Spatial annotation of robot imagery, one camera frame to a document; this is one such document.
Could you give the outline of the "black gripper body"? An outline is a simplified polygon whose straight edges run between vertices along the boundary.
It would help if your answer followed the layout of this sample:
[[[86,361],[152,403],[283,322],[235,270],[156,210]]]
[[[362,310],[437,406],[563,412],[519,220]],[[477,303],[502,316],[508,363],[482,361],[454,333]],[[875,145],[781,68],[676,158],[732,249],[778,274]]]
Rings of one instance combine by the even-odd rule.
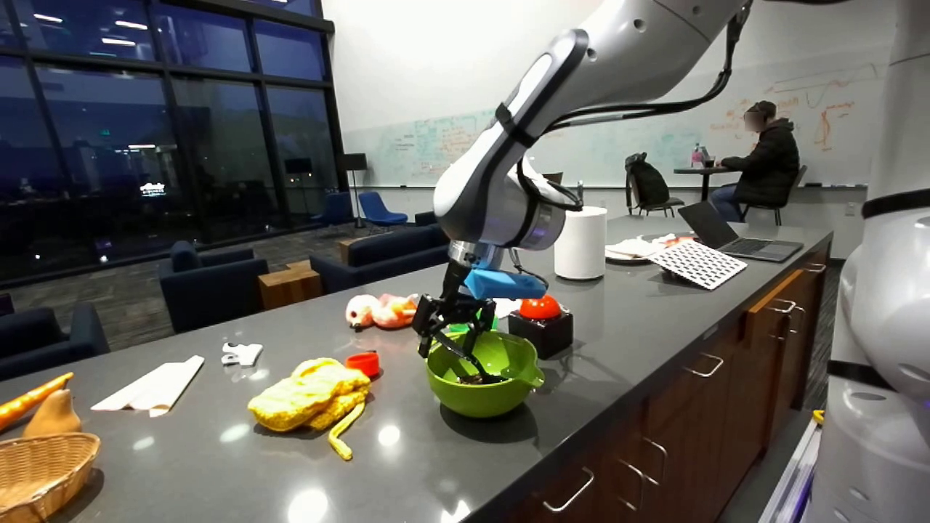
[[[413,332],[434,332],[434,344],[442,344],[455,354],[470,354],[477,338],[487,332],[493,322],[493,303],[473,299],[464,291],[464,277],[469,277],[469,268],[450,262],[445,268],[442,293],[421,296],[419,310],[413,316]],[[464,332],[460,338],[447,338],[445,328],[450,322],[464,322]]]

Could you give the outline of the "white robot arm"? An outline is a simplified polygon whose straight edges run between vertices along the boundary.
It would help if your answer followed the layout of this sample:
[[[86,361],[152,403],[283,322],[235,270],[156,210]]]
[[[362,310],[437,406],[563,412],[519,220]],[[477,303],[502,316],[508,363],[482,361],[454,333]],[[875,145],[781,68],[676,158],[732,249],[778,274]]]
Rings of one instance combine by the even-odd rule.
[[[753,0],[602,0],[563,30],[522,72],[473,145],[454,161],[434,211],[447,236],[438,296],[421,296],[419,354],[473,358],[498,299],[537,299],[548,283],[519,268],[519,249],[546,249],[580,201],[548,182],[527,152],[548,132],[676,114],[714,98],[732,78],[732,53]]]

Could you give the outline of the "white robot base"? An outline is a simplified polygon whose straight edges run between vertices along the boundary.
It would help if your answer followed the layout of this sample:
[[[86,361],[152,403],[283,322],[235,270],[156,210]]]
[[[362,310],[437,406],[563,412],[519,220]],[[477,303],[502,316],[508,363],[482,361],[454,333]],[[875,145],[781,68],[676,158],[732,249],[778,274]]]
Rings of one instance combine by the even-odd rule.
[[[864,238],[838,280],[809,523],[930,523],[930,0],[894,0]]]

